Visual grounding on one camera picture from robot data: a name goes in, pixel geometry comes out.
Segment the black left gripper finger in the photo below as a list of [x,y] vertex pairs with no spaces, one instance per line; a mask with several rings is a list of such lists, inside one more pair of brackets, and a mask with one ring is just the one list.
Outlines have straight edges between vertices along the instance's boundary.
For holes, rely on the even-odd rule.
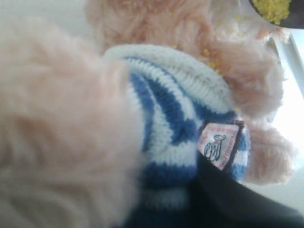
[[303,215],[217,169],[204,156],[190,188],[192,228],[302,228]]

